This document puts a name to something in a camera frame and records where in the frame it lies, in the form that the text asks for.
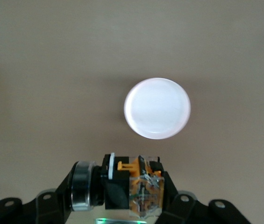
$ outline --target white lid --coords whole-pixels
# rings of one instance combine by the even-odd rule
[[[165,139],[177,134],[189,120],[190,99],[177,83],[165,78],[149,78],[128,93],[124,115],[128,125],[149,139]]]

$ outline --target white plate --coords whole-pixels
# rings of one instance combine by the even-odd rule
[[[124,115],[129,126],[149,139],[177,134],[189,120],[191,105],[186,91],[165,78],[149,78],[128,93]]]

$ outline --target beige surface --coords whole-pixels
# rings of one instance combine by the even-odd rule
[[[192,103],[166,140],[124,120],[126,94],[149,77]],[[264,223],[264,1],[0,1],[0,199],[26,203],[110,152],[158,155],[177,188]]]

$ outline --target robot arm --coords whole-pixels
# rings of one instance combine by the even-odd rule
[[[178,192],[158,157],[114,154],[106,154],[102,166],[76,162],[57,189],[27,204],[0,200],[0,224],[64,224],[72,211],[104,203],[105,209],[128,209],[137,218],[158,216],[156,224],[250,224],[228,201],[206,206],[194,194]]]

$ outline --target metal cylinder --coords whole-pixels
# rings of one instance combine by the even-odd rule
[[[73,211],[90,211],[93,206],[90,200],[90,184],[94,161],[77,163],[71,183],[71,207]]]

